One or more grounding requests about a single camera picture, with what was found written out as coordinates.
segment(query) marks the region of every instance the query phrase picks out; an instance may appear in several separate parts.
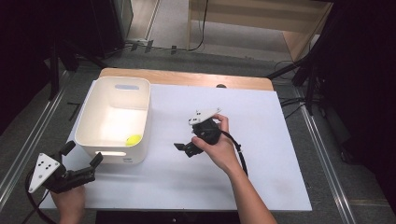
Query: white tabletop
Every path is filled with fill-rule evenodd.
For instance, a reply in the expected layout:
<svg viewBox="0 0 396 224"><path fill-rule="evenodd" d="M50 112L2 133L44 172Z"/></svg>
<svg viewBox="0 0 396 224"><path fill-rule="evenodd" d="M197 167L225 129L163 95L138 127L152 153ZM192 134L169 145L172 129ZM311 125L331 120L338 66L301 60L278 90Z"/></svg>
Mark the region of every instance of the white tabletop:
<svg viewBox="0 0 396 224"><path fill-rule="evenodd" d="M137 165L100 164L86 185L86 207L106 210L235 210L226 174L205 154L188 158L174 143L192 138L196 109L222 108L242 145L249 179L272 211L311 211L283 113L274 91L151 85L148 155ZM70 133L74 139L77 124ZM91 158L76 146L64 165L76 170ZM54 208L50 196L41 208Z"/></svg>

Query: hand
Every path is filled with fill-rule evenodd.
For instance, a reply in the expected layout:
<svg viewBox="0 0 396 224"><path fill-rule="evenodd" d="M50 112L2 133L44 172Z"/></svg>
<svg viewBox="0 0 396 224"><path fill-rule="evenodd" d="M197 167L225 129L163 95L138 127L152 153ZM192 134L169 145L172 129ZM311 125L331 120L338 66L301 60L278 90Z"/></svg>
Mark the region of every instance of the hand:
<svg viewBox="0 0 396 224"><path fill-rule="evenodd" d="M212 117L213 119L217 119L220 121L219 128L228 133L229 132L229 124L228 118L224 117L220 114L217 114ZM233 141L222 134L219 138L219 141L215 145L209 145L201 138L194 136L191 141L201 150L205 151L210 159L221 168L227 175L233 169L241 169L239 165L239 161L236 158L235 150L233 148Z"/></svg>
<svg viewBox="0 0 396 224"><path fill-rule="evenodd" d="M85 187L79 186L63 193L51 192L52 200L60 213L60 224L80 223L85 213Z"/></svg>

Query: yellow ball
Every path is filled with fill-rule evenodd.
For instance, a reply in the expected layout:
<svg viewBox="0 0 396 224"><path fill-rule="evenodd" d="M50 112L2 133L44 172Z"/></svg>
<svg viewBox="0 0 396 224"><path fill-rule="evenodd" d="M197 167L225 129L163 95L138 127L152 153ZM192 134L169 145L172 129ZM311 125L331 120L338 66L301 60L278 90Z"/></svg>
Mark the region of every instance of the yellow ball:
<svg viewBox="0 0 396 224"><path fill-rule="evenodd" d="M127 147L132 147L132 146L136 145L137 143L139 143L140 139L142 139L142 136L140 136L140 134L131 135L126 140L126 146Z"/></svg>

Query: white bracket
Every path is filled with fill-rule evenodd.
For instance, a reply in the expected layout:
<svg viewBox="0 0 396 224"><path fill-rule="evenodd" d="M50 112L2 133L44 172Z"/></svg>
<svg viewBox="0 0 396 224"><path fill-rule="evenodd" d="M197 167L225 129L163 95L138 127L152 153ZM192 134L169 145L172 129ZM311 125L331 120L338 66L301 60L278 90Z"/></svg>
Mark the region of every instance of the white bracket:
<svg viewBox="0 0 396 224"><path fill-rule="evenodd" d="M61 164L44 153L38 155L35 172L30 182L29 193L34 193Z"/></svg>
<svg viewBox="0 0 396 224"><path fill-rule="evenodd" d="M221 108L212 108L212 109L204 109L204 110L196 110L195 115L189 119L189 124L194 125L201 122L204 122L207 119L212 118L215 114L218 114L221 111Z"/></svg>

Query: black cable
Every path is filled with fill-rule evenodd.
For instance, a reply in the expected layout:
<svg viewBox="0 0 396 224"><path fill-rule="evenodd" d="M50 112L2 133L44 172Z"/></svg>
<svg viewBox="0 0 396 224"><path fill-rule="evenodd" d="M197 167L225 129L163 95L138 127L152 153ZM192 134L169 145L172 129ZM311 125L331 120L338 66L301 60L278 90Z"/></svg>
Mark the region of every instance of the black cable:
<svg viewBox="0 0 396 224"><path fill-rule="evenodd" d="M37 214L40 216L40 218L43 219L46 223L49 223L49 224L56 224L56 222L54 222L52 219L50 219L49 217L47 217L47 216L39 209L40 204L41 204L42 202L44 202L44 200L46 199L46 197L47 197L47 195L50 193L50 191L49 191L49 190L47 191L47 193L44 195L44 197L41 199L41 201L40 201L39 203L35 203L35 200L33 199L32 194L29 193L29 185L30 185L29 182L30 182L30 179L31 179L31 177L32 177L34 171L35 171L35 167L33 167L33 168L29 171L28 175L27 175L26 178L25 178L25 192L26 192L27 198L29 199L30 204L33 206L34 209L26 216L26 218L24 219L24 221L22 222L22 224L23 224L23 223L26 223L26 222L29 220L29 218L30 218L35 212L37 212Z"/></svg>
<svg viewBox="0 0 396 224"><path fill-rule="evenodd" d="M248 176L248 168L247 168L247 164L245 163L244 155L242 154L241 145L239 145L229 133L224 132L222 130L220 130L220 131L225 136L227 136L228 138L230 138L233 141L233 144L235 145L236 152L238 152L238 155L239 155L239 160L241 161L242 169L245 171L245 174Z"/></svg>
<svg viewBox="0 0 396 224"><path fill-rule="evenodd" d="M278 63L275 64L275 66L274 66L274 72L276 72L276 67L277 67L280 63L291 63L291 64L294 65L295 68L298 68L298 66L296 66L296 65L294 64L294 61L280 61L280 62L278 62ZM288 79L288 78L285 78L285 77L282 77L282 76L279 76L279 77L282 78L282 79L291 80L291 79Z"/></svg>
<svg viewBox="0 0 396 224"><path fill-rule="evenodd" d="M191 51L197 50L204 43L204 39L205 39L205 22L206 22L206 14L207 14L208 2L209 2L209 0L206 0L205 14L204 14L204 20L203 20L203 25L202 25L202 32L200 32L202 34L202 39L201 39L201 42L199 43L199 45L195 49L168 49L168 48L152 47L152 46L151 47L147 47L145 45L139 45L139 44L135 44L135 45L137 45L138 47L141 47L141 48L145 48L145 49L149 48L149 49L163 49L163 50L175 50L175 51L179 50L179 51L187 51L187 52L191 52ZM114 51L112 51L110 53L115 53L115 52L122 51L124 49L128 49L128 48L131 48L131 47L132 46L127 46L127 47L125 47L123 49L117 49L117 50L114 50Z"/></svg>
<svg viewBox="0 0 396 224"><path fill-rule="evenodd" d="M294 114L298 109L300 109L303 105L305 105L305 104L302 104L302 105L299 105L295 110L293 110L291 113L289 113L286 117L285 117L285 119L287 119L288 117L290 117L292 114Z"/></svg>

